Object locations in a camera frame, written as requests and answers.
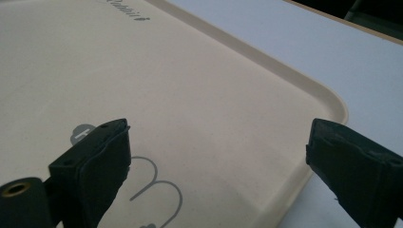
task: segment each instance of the white table surface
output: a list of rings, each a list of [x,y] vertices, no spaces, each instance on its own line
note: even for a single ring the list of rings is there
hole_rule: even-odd
[[[327,85],[349,127],[403,155],[402,46],[281,0],[169,2]],[[279,227],[358,226],[314,175]]]

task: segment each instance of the plastic tray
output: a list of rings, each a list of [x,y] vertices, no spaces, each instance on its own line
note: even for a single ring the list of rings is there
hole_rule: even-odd
[[[128,119],[100,227],[274,227],[311,175],[312,119],[347,119],[325,86],[164,1],[2,1],[0,68],[2,183],[47,179],[76,126]]]

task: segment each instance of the gray surface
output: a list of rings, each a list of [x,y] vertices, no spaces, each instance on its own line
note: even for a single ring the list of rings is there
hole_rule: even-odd
[[[348,126],[403,155],[402,46],[280,0],[170,2],[329,86]],[[313,176],[280,227],[357,225]]]

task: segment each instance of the beige tray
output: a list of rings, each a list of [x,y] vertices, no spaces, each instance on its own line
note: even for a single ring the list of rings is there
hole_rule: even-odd
[[[347,119],[325,86],[158,0],[2,1],[0,69],[1,183],[48,178],[77,125],[128,119],[136,157],[100,227],[274,227],[311,174],[312,119]]]

